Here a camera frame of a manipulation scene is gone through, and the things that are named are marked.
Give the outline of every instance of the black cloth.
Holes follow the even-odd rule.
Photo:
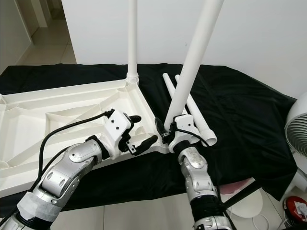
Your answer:
[[[180,64],[139,65],[139,87],[154,115],[164,121],[171,101],[162,74],[174,76]],[[10,66],[0,77],[0,93],[11,94],[124,79],[127,65]],[[225,66],[202,65],[191,94],[218,137],[211,148],[198,146],[214,184],[254,177],[281,199],[297,167],[284,135],[295,99]],[[82,180],[64,210],[156,199],[185,192],[175,154],[149,153],[93,170]],[[1,198],[5,215],[23,196]]]

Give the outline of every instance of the white plastic tube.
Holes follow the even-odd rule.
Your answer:
[[[167,90],[169,92],[169,95],[171,96],[171,98],[173,98],[174,93],[175,93],[175,87],[171,81],[171,79],[169,78],[169,75],[167,73],[162,74],[164,82],[166,84]],[[188,114],[186,109],[183,108],[183,112],[182,114]]]
[[[191,91],[196,74],[201,65],[201,60],[208,46],[216,20],[222,8],[224,0],[205,0],[197,23],[191,45],[186,56],[180,81],[174,93],[174,99],[168,109],[164,126],[169,130],[174,116],[182,113]]]
[[[180,78],[180,75],[175,76],[175,79],[177,82],[179,82],[179,78]],[[217,137],[215,133],[209,128],[205,118],[203,118],[203,115],[201,114],[201,111],[196,105],[191,94],[189,94],[188,96],[187,106],[189,108],[190,113],[193,115],[194,122],[201,134],[201,137],[208,143],[209,146],[214,145],[217,142]]]
[[[137,65],[138,1],[129,0],[128,5],[128,72],[127,83],[139,81]]]

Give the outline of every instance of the gray tape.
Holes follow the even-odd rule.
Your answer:
[[[62,207],[50,204],[30,192],[24,195],[17,207],[21,216],[26,220],[38,217],[49,222],[55,221],[62,210]]]

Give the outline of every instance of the red object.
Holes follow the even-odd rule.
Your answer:
[[[303,200],[302,198],[297,197],[297,196],[290,196],[287,199],[285,199],[283,202],[283,207],[287,215],[290,214],[291,218],[295,219],[299,223],[307,223],[307,221],[303,221],[305,220],[305,216],[298,214],[297,208],[295,206],[295,202],[299,202],[299,203],[303,203],[307,205],[307,202]]]
[[[232,194],[236,190],[242,188],[249,180],[250,180],[250,178],[243,180],[243,181],[231,183],[231,184],[220,185],[221,194],[223,194],[223,195]]]

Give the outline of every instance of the pink object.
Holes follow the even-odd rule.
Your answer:
[[[236,190],[240,189],[241,187],[243,187],[244,185],[246,185],[246,183],[249,181],[249,179],[243,180],[243,181],[239,181],[239,182],[235,182],[235,183],[231,183],[231,184],[224,184],[220,186],[220,192],[221,194],[225,195],[225,194],[232,194],[234,193]]]

